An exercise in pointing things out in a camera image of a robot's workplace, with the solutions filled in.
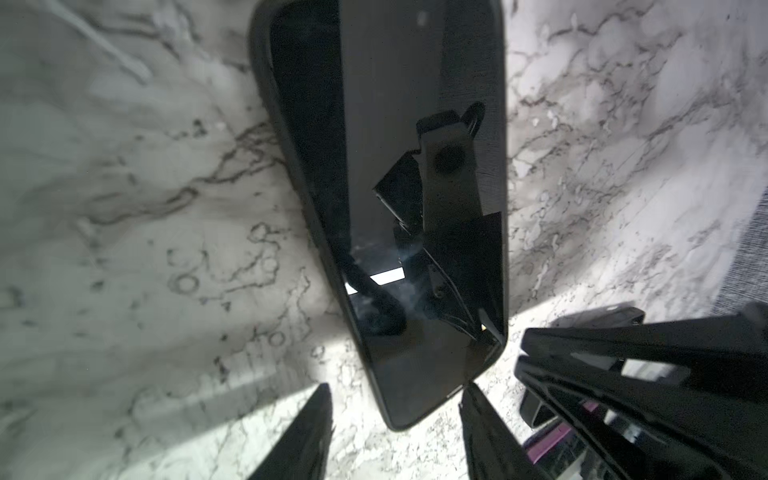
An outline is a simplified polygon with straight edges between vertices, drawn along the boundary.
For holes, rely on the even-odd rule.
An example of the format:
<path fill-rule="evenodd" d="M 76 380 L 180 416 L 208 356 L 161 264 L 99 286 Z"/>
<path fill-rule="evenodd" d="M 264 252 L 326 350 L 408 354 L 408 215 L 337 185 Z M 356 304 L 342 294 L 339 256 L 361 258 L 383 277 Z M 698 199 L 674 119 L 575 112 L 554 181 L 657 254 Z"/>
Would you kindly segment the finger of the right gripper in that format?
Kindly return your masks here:
<path fill-rule="evenodd" d="M 685 367 L 694 385 L 738 399 L 767 400 L 767 305 L 738 313 L 612 328 L 531 328 L 530 357 L 591 354 Z"/>
<path fill-rule="evenodd" d="M 602 370 L 573 357 L 521 357 L 518 379 L 620 479 L 764 479 L 767 359 L 665 356 L 684 385 Z"/>

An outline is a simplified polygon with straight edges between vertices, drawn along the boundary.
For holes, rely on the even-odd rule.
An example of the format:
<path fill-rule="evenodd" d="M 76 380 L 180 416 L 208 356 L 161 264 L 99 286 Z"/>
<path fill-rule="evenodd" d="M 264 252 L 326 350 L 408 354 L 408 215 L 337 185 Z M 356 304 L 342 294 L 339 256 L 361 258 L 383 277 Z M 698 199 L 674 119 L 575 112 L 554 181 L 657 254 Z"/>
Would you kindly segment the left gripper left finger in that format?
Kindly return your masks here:
<path fill-rule="evenodd" d="M 324 479 L 332 433 L 332 395 L 321 383 L 248 480 Z"/>

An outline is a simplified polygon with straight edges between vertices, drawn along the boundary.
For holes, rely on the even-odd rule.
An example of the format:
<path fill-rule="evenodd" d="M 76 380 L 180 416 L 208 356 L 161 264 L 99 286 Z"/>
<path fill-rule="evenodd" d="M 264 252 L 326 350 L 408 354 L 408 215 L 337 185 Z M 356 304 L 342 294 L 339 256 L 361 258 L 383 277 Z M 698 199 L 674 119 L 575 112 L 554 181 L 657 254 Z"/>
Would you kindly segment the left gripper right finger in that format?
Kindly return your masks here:
<path fill-rule="evenodd" d="M 459 412 L 470 479 L 545 479 L 474 382 L 464 387 Z"/>

